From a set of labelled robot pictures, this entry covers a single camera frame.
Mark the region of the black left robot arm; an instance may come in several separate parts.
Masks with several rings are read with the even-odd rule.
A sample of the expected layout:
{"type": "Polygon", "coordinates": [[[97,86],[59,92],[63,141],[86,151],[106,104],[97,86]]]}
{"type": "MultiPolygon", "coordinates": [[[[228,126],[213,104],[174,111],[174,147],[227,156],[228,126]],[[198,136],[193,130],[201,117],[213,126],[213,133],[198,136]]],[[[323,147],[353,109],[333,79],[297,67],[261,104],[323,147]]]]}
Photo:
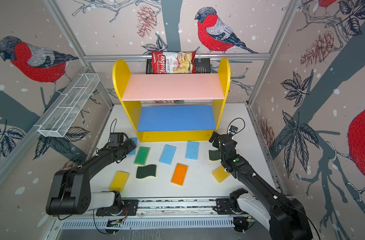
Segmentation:
{"type": "Polygon", "coordinates": [[[91,204],[90,180],[106,166],[122,161],[136,149],[133,140],[122,144],[107,143],[79,167],[61,170],[53,176],[46,204],[48,215],[82,215],[91,204]]]}

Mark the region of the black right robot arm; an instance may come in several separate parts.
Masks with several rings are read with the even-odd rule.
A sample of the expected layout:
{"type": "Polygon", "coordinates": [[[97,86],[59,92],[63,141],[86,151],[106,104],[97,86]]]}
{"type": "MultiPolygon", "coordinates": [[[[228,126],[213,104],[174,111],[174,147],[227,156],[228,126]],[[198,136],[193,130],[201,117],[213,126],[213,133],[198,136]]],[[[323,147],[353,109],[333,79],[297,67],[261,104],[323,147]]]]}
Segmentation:
{"type": "Polygon", "coordinates": [[[210,143],[220,152],[225,171],[246,186],[230,195],[236,213],[246,212],[263,225],[273,240],[312,240],[313,233],[303,205],[279,193],[236,152],[232,134],[213,132],[210,143]]]}

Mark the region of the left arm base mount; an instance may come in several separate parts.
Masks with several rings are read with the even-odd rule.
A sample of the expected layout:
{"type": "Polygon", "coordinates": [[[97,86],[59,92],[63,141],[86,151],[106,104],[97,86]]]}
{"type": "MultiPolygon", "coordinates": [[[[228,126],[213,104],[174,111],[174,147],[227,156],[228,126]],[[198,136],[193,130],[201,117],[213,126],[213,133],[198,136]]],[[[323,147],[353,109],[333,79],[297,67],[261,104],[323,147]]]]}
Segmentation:
{"type": "Polygon", "coordinates": [[[120,192],[109,191],[114,198],[112,205],[109,207],[102,207],[96,210],[98,217],[128,217],[135,216],[138,208],[139,200],[136,199],[122,199],[120,192]]]}

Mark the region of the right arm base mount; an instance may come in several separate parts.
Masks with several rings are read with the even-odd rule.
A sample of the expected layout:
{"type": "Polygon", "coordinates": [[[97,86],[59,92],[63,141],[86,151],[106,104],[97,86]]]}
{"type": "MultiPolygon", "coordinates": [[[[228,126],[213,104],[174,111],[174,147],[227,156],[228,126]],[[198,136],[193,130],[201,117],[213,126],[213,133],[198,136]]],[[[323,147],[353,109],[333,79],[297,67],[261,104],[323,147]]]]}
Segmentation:
{"type": "Polygon", "coordinates": [[[247,194],[248,191],[245,189],[238,189],[230,193],[228,198],[219,198],[216,199],[216,205],[213,207],[213,210],[218,215],[240,215],[246,214],[246,212],[242,211],[240,206],[238,205],[237,199],[242,194],[247,194]]]}

